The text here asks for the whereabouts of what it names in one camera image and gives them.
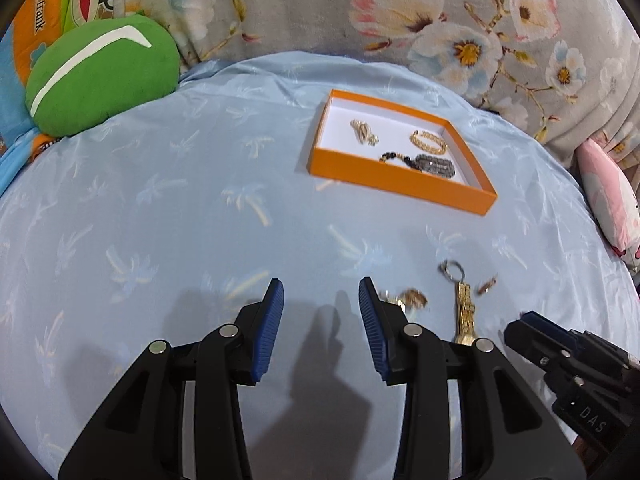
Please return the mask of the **colourful cartoon monkey blanket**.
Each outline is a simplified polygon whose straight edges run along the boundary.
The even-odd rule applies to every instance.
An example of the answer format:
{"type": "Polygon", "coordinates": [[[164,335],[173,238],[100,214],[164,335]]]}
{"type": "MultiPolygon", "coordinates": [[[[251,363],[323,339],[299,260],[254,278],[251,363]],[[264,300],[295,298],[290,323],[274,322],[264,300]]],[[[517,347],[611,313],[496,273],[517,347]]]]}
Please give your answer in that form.
{"type": "Polygon", "coordinates": [[[64,32],[112,18],[115,0],[20,0],[1,38],[1,188],[52,144],[25,106],[27,79],[64,32]]]}

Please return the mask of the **gold hoop earring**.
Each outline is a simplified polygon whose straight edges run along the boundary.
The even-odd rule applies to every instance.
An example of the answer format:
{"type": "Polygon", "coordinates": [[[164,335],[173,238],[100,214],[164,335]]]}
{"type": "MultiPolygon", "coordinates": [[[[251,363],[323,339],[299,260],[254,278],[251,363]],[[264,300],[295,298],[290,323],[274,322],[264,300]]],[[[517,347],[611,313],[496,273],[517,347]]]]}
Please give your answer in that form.
{"type": "Polygon", "coordinates": [[[480,284],[476,288],[476,293],[478,296],[483,296],[487,294],[494,286],[497,284],[497,277],[494,275],[489,280],[484,281],[484,283],[480,284]]]}

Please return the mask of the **orange shallow box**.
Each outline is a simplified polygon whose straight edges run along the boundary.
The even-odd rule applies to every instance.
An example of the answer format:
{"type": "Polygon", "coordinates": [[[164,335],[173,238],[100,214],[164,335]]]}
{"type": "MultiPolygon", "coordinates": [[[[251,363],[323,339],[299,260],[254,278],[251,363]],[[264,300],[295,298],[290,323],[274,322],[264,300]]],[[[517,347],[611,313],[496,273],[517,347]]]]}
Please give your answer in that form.
{"type": "Polygon", "coordinates": [[[358,184],[484,216],[497,191],[447,119],[372,96],[333,89],[309,154],[316,177],[358,184]],[[424,130],[447,143],[434,156],[409,140],[424,130]]]}

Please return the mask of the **light blue palm bedsheet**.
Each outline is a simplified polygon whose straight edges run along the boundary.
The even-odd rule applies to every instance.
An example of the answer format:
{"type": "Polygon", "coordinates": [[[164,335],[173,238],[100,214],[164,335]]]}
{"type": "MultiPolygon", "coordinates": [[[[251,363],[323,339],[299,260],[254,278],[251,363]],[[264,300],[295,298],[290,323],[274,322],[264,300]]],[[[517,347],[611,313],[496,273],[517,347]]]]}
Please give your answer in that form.
{"type": "Polygon", "coordinates": [[[480,336],[535,310],[639,349],[639,300],[578,183],[535,140],[390,64],[307,53],[209,62],[165,99],[48,148],[1,200],[1,404],[55,474],[119,376],[154,339],[187,344],[278,278],[270,369],[241,391],[258,479],[387,479],[404,393],[372,365],[357,288],[427,299],[454,336],[454,259],[480,336]],[[330,91],[450,120],[498,198],[477,216],[318,179],[307,169],[330,91]]]}

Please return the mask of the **grey floral blanket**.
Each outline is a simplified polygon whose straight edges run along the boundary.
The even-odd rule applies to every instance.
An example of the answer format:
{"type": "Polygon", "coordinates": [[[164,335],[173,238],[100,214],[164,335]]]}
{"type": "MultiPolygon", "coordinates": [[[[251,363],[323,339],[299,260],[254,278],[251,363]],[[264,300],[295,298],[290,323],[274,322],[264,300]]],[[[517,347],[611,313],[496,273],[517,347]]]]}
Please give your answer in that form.
{"type": "Polygon", "coordinates": [[[396,63],[491,110],[560,162],[596,141],[639,166],[639,37],[616,0],[115,0],[186,64],[303,50],[396,63]]]}

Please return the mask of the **green plush pillow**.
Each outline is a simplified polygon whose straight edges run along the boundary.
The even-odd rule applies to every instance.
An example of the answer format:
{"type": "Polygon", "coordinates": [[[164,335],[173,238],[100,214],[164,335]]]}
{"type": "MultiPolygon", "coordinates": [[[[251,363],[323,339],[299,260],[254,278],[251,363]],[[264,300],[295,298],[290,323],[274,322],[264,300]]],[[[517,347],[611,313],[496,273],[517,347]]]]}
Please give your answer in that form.
{"type": "Polygon", "coordinates": [[[25,106],[43,133],[74,136],[174,92],[180,65],[175,41],[156,21],[139,14],[94,21],[44,50],[25,106]]]}

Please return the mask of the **pink white plush pillow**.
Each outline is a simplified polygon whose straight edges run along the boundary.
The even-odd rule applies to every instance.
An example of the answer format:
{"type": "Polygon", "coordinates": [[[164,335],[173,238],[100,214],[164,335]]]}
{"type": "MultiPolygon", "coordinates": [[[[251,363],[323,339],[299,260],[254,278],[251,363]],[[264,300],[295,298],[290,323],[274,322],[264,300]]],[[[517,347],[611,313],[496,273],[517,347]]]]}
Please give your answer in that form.
{"type": "Polygon", "coordinates": [[[596,141],[576,151],[582,186],[604,237],[632,273],[639,271],[639,205],[623,171],[596,141]]]}

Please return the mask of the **gold leaf bangle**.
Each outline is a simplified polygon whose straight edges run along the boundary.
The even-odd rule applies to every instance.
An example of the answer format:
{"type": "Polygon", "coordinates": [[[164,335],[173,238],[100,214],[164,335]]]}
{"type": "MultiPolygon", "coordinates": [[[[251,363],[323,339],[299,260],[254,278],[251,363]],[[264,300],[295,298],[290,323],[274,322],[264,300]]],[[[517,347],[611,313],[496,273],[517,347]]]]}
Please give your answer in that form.
{"type": "Polygon", "coordinates": [[[447,143],[440,136],[428,131],[413,131],[409,136],[409,140],[416,148],[426,154],[442,156],[448,150],[447,143]]]}

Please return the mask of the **gold wristwatch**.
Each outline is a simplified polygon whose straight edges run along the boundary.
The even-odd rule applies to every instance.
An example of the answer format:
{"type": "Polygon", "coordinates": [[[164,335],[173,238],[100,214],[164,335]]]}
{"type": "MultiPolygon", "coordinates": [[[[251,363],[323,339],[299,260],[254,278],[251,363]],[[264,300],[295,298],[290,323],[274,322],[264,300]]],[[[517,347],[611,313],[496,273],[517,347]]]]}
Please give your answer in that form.
{"type": "Polygon", "coordinates": [[[471,286],[465,281],[462,265],[456,260],[447,259],[439,266],[444,277],[454,284],[456,294],[457,330],[454,341],[470,346],[477,340],[475,331],[475,304],[472,300],[471,286]]]}

